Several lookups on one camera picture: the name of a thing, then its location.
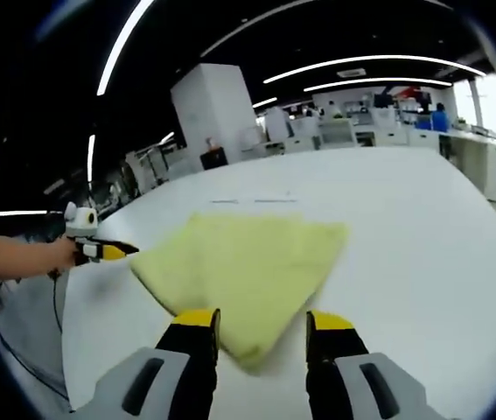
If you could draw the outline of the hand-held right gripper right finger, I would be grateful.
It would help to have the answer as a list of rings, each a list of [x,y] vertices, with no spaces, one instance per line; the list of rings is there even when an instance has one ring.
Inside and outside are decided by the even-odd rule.
[[[306,312],[306,366],[314,419],[432,418],[424,386],[338,315]]]

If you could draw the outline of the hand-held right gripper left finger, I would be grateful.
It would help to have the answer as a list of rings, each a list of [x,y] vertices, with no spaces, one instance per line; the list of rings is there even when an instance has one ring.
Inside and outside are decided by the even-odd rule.
[[[207,419],[217,385],[220,310],[184,311],[96,383],[72,419]]]

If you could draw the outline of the person's left hand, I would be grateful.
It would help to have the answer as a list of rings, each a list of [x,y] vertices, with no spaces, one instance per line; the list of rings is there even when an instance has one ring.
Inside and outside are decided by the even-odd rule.
[[[71,269],[75,265],[77,254],[76,243],[66,236],[61,236],[49,244],[51,250],[51,268],[48,273],[59,274],[64,270]]]

